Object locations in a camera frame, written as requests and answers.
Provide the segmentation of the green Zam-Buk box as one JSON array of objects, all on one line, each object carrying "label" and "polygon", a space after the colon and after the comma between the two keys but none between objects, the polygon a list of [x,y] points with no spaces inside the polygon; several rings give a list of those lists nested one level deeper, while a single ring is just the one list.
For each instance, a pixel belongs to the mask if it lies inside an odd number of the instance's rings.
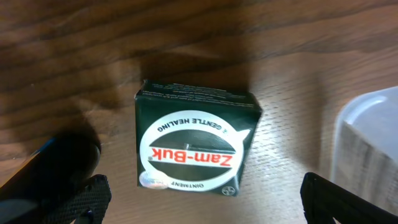
[{"label": "green Zam-Buk box", "polygon": [[239,193],[262,114],[252,93],[145,80],[134,99],[138,186]]}]

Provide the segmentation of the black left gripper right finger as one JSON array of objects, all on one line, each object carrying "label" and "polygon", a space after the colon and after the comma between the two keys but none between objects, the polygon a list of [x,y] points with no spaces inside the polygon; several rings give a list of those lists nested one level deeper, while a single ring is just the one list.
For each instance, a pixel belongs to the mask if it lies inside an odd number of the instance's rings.
[{"label": "black left gripper right finger", "polygon": [[300,195],[308,224],[397,224],[397,216],[313,172],[304,175]]}]

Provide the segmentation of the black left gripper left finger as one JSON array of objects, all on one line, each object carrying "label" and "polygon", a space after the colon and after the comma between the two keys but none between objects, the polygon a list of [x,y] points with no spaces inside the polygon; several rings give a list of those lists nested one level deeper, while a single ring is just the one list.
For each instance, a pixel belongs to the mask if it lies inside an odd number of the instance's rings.
[{"label": "black left gripper left finger", "polygon": [[111,201],[111,190],[105,175],[94,175],[79,190],[44,216],[44,224],[102,224]]}]

